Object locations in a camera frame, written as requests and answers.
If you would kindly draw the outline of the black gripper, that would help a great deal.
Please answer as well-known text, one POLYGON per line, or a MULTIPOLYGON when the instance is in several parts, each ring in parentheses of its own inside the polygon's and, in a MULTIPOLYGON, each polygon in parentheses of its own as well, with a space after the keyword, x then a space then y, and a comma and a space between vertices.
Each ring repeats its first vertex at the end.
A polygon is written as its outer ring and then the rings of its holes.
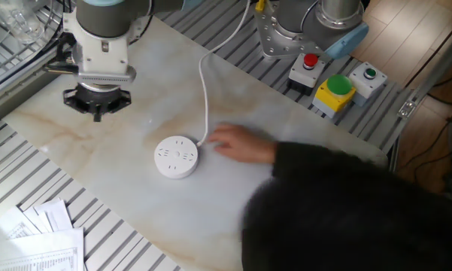
POLYGON ((62 92, 63 102, 83 114, 94 114, 93 121, 100 122, 101 114, 115 113, 131 105, 129 91, 120 87, 106 87, 105 90, 91 90, 82 84, 62 92))

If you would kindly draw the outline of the person right hand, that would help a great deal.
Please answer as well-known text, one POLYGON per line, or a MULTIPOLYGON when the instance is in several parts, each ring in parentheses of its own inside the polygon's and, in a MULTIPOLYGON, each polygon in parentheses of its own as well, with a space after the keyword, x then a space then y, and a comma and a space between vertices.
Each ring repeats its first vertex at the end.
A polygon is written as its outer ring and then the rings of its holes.
POLYGON ((208 136, 214 150, 240 163, 273 164, 277 143, 257 136, 244 126, 222 123, 208 136))

